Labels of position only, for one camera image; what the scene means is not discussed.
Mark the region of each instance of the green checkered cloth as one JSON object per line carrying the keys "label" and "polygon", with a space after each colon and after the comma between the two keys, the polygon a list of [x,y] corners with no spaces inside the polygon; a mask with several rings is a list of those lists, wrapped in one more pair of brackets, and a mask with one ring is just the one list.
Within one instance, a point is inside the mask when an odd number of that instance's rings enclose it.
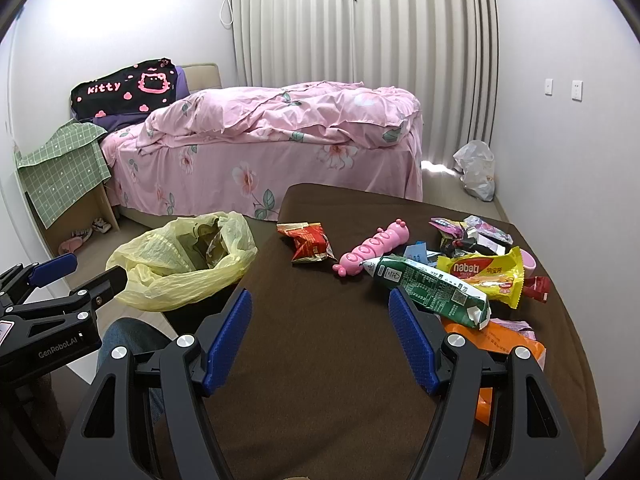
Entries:
{"label": "green checkered cloth", "polygon": [[22,186],[29,194],[44,227],[111,174],[98,141],[104,128],[75,119],[60,126],[39,150],[15,162]]}

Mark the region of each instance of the brown table surface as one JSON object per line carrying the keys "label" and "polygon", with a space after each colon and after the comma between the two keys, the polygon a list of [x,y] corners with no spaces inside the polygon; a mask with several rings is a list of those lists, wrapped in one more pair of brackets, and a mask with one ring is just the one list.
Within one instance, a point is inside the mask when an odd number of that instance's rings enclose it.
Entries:
{"label": "brown table surface", "polygon": [[[396,218],[410,242],[439,244],[431,217],[467,214],[356,190],[299,184],[280,222],[322,222],[339,256]],[[517,229],[490,221],[530,250]],[[339,279],[332,262],[292,265],[289,238],[273,235],[241,285],[254,315],[225,386],[206,408],[236,480],[403,480],[435,402],[418,386],[389,321],[388,291],[366,274]],[[538,265],[537,275],[546,272]],[[545,375],[574,431],[585,472],[604,454],[600,409],[587,358],[556,290],[546,304],[521,298],[499,314],[530,323],[546,346]],[[177,478],[166,424],[156,426],[166,478]],[[461,478],[476,478],[486,427],[476,422]]]}

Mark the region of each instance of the pink slipper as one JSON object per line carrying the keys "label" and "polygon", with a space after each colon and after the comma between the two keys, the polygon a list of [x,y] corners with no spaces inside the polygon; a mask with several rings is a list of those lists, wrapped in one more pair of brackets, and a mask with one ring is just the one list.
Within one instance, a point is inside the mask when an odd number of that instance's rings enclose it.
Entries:
{"label": "pink slipper", "polygon": [[62,256],[67,253],[75,253],[82,246],[82,238],[76,236],[74,238],[69,238],[69,240],[65,240],[58,247],[58,254]]}

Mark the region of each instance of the silver bolt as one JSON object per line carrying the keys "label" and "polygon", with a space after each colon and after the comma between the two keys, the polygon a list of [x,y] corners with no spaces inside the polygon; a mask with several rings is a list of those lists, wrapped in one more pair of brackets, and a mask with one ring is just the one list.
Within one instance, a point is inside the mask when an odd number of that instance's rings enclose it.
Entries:
{"label": "silver bolt", "polygon": [[447,342],[449,342],[451,346],[464,346],[465,338],[460,334],[449,334],[449,337],[447,337]]}
{"label": "silver bolt", "polygon": [[116,346],[111,350],[111,357],[114,359],[122,359],[125,355],[127,355],[127,349],[124,346]]}
{"label": "silver bolt", "polygon": [[529,349],[524,346],[518,346],[516,348],[516,355],[520,359],[529,359],[531,357],[531,352],[529,352]]}
{"label": "silver bolt", "polygon": [[191,334],[181,335],[178,338],[178,346],[181,346],[182,348],[187,348],[187,346],[191,346],[195,341],[196,341],[196,338],[194,338],[194,336],[192,336]]}

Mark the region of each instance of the curtain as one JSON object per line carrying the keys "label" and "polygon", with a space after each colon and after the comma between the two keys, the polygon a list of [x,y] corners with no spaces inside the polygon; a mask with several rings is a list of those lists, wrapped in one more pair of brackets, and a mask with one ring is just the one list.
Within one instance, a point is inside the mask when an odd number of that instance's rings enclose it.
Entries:
{"label": "curtain", "polygon": [[353,78],[350,0],[233,0],[240,84]]}
{"label": "curtain", "polygon": [[495,0],[233,0],[239,80],[398,86],[420,100],[422,153],[452,166],[491,140],[497,86]]}

